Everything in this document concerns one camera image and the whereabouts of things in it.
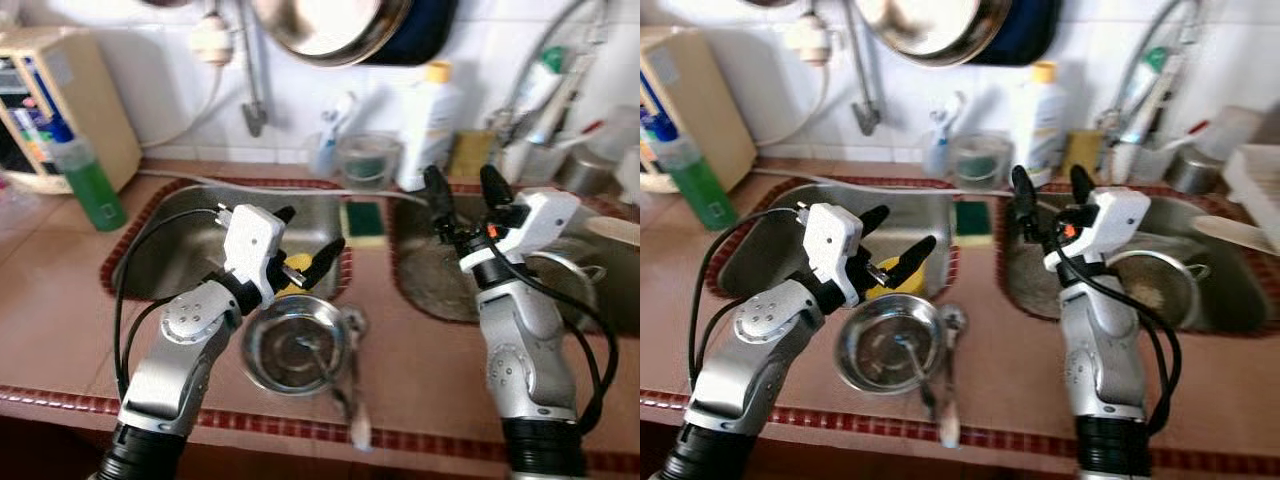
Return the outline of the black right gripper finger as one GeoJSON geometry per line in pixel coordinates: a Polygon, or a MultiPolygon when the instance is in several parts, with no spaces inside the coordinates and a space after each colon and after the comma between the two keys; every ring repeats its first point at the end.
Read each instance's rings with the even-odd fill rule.
{"type": "Polygon", "coordinates": [[[1069,177],[1073,202],[1068,207],[1071,210],[1096,210],[1097,206],[1092,202],[1091,197],[1094,191],[1094,182],[1089,172],[1083,165],[1076,164],[1071,166],[1069,177]]]}
{"type": "Polygon", "coordinates": [[[1037,189],[1027,169],[1015,165],[1011,170],[1012,212],[1025,242],[1041,242],[1042,229],[1037,214],[1037,189]]]}
{"type": "Polygon", "coordinates": [[[480,170],[483,197],[488,211],[509,214],[515,205],[515,192],[494,164],[485,164],[480,170]]]}
{"type": "Polygon", "coordinates": [[[448,179],[436,165],[428,166],[422,178],[431,225],[440,238],[453,238],[458,220],[448,179]]]}

